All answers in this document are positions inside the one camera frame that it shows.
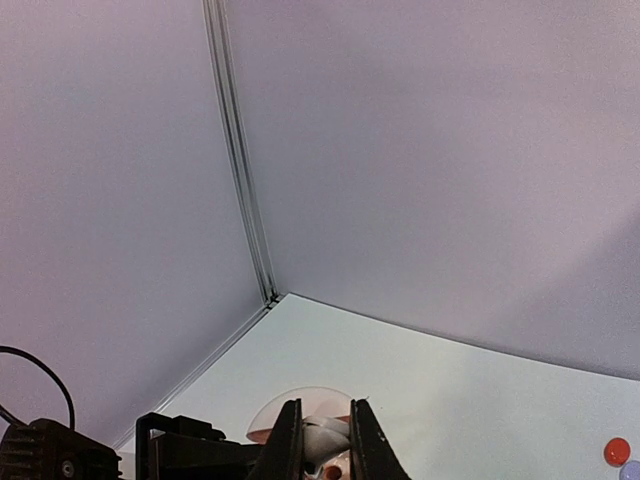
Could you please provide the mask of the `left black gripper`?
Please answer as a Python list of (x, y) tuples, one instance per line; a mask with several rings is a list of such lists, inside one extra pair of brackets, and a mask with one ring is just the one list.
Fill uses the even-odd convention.
[(230, 441), (211, 424), (148, 413), (136, 421), (137, 479), (245, 479), (262, 446)]

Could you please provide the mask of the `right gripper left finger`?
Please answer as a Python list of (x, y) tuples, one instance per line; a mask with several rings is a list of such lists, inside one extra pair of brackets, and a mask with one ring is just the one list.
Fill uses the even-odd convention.
[(302, 400), (287, 400), (247, 480), (303, 478)]

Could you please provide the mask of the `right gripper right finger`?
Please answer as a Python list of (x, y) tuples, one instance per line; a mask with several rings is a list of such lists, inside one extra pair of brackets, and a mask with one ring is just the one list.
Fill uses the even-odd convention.
[(350, 405), (350, 475), (356, 480), (410, 480), (366, 399)]

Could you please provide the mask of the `white earbud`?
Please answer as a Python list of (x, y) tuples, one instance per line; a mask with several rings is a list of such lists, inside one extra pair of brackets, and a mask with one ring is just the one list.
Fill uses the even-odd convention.
[(350, 448), (350, 426), (341, 418), (308, 416), (302, 421), (303, 464), (311, 476), (323, 465)]

